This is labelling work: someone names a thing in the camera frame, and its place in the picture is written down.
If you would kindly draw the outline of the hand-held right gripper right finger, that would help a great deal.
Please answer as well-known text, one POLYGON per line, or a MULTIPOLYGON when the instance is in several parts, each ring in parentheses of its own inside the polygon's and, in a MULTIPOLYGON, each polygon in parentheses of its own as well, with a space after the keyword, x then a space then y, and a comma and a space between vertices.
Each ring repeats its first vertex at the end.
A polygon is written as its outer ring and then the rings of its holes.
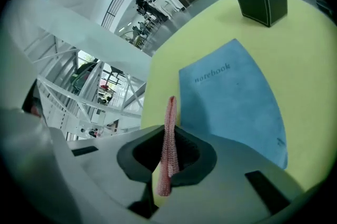
POLYGON ((198 184, 174 187, 154 214, 157 224, 257 224, 304 193, 284 169, 249 146, 211 134, 217 161, 198 184))

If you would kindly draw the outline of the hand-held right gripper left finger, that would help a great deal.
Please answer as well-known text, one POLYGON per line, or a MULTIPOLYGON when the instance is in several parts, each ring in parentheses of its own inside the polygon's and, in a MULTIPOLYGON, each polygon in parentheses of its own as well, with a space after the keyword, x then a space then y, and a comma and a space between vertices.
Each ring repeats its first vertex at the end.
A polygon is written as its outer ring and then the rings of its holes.
POLYGON ((163 135, 155 125, 105 138, 67 142, 50 129, 55 164, 61 175, 57 220, 168 220, 169 205, 157 208, 152 173, 133 157, 135 142, 163 135))

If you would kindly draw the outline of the pink cloth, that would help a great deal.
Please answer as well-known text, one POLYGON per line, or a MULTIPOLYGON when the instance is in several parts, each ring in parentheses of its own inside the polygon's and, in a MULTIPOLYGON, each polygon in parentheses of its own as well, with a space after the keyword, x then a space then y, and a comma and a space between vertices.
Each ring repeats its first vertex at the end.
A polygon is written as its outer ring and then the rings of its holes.
POLYGON ((171 193, 171 178, 179 172, 179 161, 175 143, 175 125, 177 117, 177 101, 172 96, 168 100, 165 120, 164 139, 160 159, 160 175, 158 178, 156 193, 161 197, 167 197, 171 193))

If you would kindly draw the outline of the blue cloth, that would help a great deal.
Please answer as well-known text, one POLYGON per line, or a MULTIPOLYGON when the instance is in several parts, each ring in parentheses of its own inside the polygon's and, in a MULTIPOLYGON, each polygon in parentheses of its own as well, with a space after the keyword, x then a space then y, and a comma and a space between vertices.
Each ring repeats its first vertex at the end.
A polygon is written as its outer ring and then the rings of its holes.
POLYGON ((180 69, 179 82, 182 128, 241 142, 278 167, 287 167, 279 106, 262 71, 238 40, 180 69))

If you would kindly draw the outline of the white metal shelf rack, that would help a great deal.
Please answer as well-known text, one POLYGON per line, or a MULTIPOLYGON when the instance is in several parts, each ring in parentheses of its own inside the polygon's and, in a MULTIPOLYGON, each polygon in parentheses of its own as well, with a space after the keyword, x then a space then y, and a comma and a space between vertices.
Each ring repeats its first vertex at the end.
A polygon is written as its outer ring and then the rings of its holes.
POLYGON ((20 47, 38 71, 37 86, 46 122, 68 141, 101 138, 140 129, 146 84, 54 35, 37 30, 20 47), (71 76, 96 62, 80 91, 71 76))

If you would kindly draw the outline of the row of black cases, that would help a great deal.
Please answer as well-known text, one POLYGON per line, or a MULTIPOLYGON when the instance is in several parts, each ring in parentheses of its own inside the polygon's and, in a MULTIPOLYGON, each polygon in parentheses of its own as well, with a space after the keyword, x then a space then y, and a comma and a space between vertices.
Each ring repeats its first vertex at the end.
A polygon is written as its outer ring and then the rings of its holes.
POLYGON ((80 91, 88 79, 90 73, 93 68, 96 67, 96 62, 88 62, 84 63, 80 66, 80 68, 72 74, 71 76, 71 85, 78 91, 80 91))

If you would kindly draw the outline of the white pillar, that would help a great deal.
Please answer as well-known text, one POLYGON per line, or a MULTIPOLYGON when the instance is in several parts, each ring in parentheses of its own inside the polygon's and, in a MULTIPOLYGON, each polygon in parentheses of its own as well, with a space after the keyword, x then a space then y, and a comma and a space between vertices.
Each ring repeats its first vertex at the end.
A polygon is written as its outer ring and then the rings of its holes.
POLYGON ((3 21, 13 33, 22 33, 22 23, 26 21, 125 74, 142 81, 148 78, 149 55, 95 22, 52 1, 11 1, 4 11, 3 21))

